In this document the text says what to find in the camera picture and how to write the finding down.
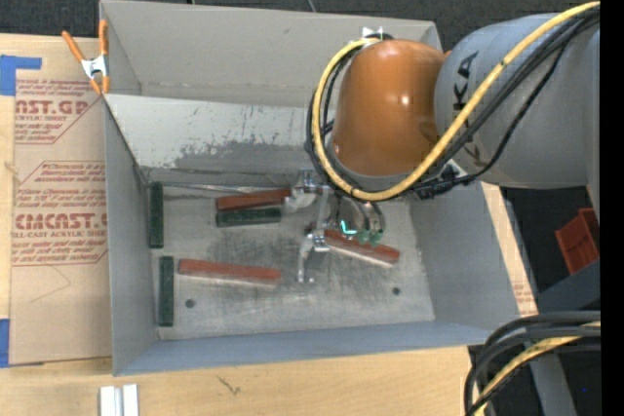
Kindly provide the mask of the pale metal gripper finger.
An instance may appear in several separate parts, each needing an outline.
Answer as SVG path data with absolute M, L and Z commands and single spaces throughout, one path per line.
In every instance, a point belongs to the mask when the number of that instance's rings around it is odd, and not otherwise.
M 291 189 L 291 211 L 310 208 L 321 201 L 326 183 L 314 170 L 302 170 Z
M 300 284 L 313 281 L 313 274 L 321 268 L 330 251 L 331 247 L 322 230 L 313 230 L 308 233 L 303 238 L 298 251 L 297 281 Z

